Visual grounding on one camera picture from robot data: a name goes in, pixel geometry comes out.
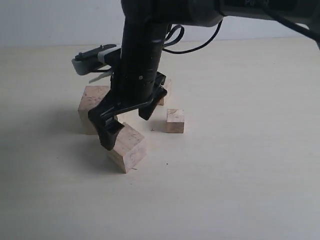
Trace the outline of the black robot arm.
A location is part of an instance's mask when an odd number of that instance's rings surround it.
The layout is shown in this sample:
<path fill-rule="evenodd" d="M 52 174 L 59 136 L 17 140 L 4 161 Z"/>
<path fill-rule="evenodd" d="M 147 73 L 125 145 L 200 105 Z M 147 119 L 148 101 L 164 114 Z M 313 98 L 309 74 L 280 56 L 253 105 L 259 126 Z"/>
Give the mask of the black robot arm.
<path fill-rule="evenodd" d="M 138 110 L 148 120 L 167 95 L 158 72 L 171 25 L 221 27 L 225 17 L 274 20 L 316 42 L 320 40 L 317 0 L 123 0 L 121 47 L 99 47 L 85 54 L 90 70 L 110 66 L 111 88 L 88 113 L 100 144 L 112 150 L 123 128 L 115 116 Z"/>

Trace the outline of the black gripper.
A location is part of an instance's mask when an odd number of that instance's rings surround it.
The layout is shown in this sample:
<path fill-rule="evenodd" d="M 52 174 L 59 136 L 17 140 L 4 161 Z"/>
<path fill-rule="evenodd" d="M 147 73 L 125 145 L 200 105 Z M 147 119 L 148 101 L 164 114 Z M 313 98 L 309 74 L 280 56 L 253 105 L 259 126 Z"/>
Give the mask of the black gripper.
<path fill-rule="evenodd" d="M 167 95 L 162 87 L 166 76 L 158 72 L 162 49 L 122 49 L 120 62 L 112 67 L 111 90 L 88 111 L 102 147 L 111 151 L 124 125 L 116 116 L 138 109 L 149 120 L 158 103 Z"/>

